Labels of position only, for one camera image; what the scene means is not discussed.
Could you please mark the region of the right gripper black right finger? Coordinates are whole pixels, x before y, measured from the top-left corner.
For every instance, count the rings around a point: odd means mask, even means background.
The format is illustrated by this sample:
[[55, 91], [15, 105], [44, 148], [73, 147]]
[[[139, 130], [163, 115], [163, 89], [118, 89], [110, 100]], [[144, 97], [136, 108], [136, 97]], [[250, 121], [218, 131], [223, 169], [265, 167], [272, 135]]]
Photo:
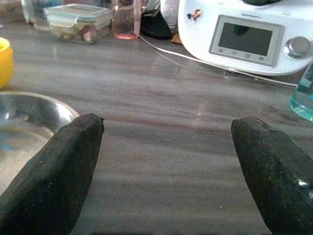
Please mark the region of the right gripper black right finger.
[[233, 120], [245, 182], [275, 235], [313, 233], [313, 160], [285, 132], [255, 117]]

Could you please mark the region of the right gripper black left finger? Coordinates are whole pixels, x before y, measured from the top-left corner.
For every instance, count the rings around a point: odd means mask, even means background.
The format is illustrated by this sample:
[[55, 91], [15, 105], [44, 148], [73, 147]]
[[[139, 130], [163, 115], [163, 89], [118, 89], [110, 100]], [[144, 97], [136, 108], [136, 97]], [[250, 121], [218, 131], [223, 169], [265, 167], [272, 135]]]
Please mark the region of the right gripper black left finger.
[[77, 117], [32, 157], [0, 197], [3, 235], [68, 235], [88, 194], [103, 118]]

